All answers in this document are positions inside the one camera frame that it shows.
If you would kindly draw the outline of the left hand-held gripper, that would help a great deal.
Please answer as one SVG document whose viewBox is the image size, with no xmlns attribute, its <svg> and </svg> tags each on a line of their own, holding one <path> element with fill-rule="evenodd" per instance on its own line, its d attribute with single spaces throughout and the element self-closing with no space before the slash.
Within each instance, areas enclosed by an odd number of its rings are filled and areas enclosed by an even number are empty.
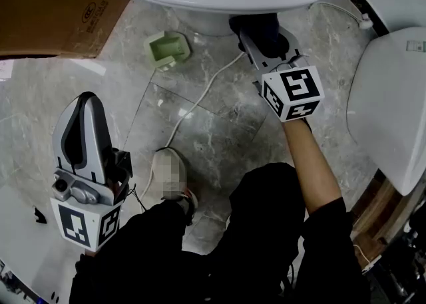
<svg viewBox="0 0 426 304">
<path fill-rule="evenodd" d="M 110 155 L 111 149 L 103 104 L 93 92 L 83 92 L 53 132 L 59 168 L 51 205 L 62 237 L 91 252 L 118 231 L 133 176 L 130 153 L 114 148 Z"/>
</svg>

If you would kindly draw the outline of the brown wooden platform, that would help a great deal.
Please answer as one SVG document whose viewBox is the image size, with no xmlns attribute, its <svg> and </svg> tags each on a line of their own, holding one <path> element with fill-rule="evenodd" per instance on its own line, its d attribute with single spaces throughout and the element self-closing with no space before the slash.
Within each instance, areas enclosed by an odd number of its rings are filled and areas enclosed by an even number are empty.
<svg viewBox="0 0 426 304">
<path fill-rule="evenodd" d="M 351 239 L 355 256 L 363 269 L 403 231 L 411 214 L 423 201 L 426 171 L 414 189 L 401 195 L 381 170 L 376 171 L 350 214 L 353 222 Z"/>
</svg>

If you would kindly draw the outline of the person's black clothing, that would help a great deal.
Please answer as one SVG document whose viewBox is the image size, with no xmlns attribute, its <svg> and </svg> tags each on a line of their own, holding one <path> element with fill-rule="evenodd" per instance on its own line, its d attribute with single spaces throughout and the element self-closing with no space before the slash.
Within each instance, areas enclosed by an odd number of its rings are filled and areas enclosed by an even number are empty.
<svg viewBox="0 0 426 304">
<path fill-rule="evenodd" d="M 304 243 L 295 304 L 370 304 L 342 199 L 310 215 L 296 175 L 272 163 L 244 175 L 230 195 L 230 224 L 207 255 L 182 248 L 188 223 L 165 200 L 76 263 L 69 304 L 270 304 Z"/>
</svg>

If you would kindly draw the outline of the white tankless smart toilet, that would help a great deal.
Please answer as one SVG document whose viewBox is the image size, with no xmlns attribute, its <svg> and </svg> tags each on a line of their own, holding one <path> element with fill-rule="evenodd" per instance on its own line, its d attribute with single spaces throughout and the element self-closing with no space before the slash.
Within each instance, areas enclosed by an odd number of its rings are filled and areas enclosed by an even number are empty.
<svg viewBox="0 0 426 304">
<path fill-rule="evenodd" d="M 415 188 L 426 171 L 426 27 L 368 44 L 349 93 L 347 127 L 401 195 Z"/>
</svg>

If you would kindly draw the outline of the white power strip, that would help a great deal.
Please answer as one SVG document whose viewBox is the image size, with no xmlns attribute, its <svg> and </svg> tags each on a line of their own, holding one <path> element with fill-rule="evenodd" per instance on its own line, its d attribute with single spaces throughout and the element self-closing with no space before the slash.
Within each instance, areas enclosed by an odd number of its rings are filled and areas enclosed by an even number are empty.
<svg viewBox="0 0 426 304">
<path fill-rule="evenodd" d="M 375 259 L 373 259 L 370 263 L 368 263 L 363 269 L 362 274 L 367 273 L 369 270 L 373 268 L 373 266 L 381 259 L 382 255 L 378 255 Z"/>
</svg>

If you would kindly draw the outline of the blue-grey wiping cloth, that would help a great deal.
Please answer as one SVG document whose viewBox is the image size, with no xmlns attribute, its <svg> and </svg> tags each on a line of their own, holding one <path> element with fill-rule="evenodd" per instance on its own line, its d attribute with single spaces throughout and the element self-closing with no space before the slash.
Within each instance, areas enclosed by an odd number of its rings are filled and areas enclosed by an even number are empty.
<svg viewBox="0 0 426 304">
<path fill-rule="evenodd" d="M 242 52 L 246 50 L 240 37 L 241 31 L 251 38 L 265 57 L 286 59 L 290 44 L 279 32 L 280 24 L 277 13 L 238 15 L 229 19 L 229 25 L 238 36 L 238 47 Z"/>
</svg>

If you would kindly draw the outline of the person's left white shoe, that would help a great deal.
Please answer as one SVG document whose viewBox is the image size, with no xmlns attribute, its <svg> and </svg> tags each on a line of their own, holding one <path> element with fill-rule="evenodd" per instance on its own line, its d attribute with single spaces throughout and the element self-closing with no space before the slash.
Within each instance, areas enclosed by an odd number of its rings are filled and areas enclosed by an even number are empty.
<svg viewBox="0 0 426 304">
<path fill-rule="evenodd" d="M 154 153 L 152 161 L 154 189 L 162 201 L 176 202 L 191 226 L 198 209 L 198 199 L 188 188 L 186 165 L 180 155 L 172 148 L 161 148 Z"/>
</svg>

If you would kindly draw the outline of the large brown cardboard box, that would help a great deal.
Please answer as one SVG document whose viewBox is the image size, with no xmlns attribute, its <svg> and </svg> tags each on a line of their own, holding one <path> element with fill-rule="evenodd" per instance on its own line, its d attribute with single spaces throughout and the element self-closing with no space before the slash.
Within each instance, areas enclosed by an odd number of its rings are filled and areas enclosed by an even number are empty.
<svg viewBox="0 0 426 304">
<path fill-rule="evenodd" d="M 0 60 L 95 58 L 130 0 L 0 0 Z"/>
</svg>

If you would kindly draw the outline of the pale green brush holder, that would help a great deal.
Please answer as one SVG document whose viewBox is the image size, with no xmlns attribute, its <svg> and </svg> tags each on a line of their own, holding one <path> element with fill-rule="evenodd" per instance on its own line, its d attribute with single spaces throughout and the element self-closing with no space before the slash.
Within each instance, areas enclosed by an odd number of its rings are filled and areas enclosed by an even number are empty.
<svg viewBox="0 0 426 304">
<path fill-rule="evenodd" d="M 176 31 L 161 31 L 144 41 L 144 51 L 151 65 L 167 71 L 183 63 L 191 54 L 186 37 Z"/>
</svg>

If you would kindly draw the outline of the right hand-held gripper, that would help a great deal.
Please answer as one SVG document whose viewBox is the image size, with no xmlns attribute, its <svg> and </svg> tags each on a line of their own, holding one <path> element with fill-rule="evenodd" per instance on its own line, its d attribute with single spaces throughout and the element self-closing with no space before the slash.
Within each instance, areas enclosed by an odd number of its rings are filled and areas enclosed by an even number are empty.
<svg viewBox="0 0 426 304">
<path fill-rule="evenodd" d="M 297 38 L 284 27 L 280 34 L 288 42 L 286 60 L 264 56 L 242 29 L 240 42 L 255 68 L 260 71 L 260 96 L 281 122 L 311 116 L 325 94 L 315 66 L 301 55 Z"/>
</svg>

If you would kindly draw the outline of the person's right forearm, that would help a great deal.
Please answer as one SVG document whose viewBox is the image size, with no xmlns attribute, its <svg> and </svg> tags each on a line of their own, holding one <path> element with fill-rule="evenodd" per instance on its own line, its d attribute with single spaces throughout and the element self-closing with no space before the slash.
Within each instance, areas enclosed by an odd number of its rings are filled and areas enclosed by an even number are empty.
<svg viewBox="0 0 426 304">
<path fill-rule="evenodd" d="M 338 182 L 303 120 L 282 124 L 309 214 L 341 198 Z"/>
</svg>

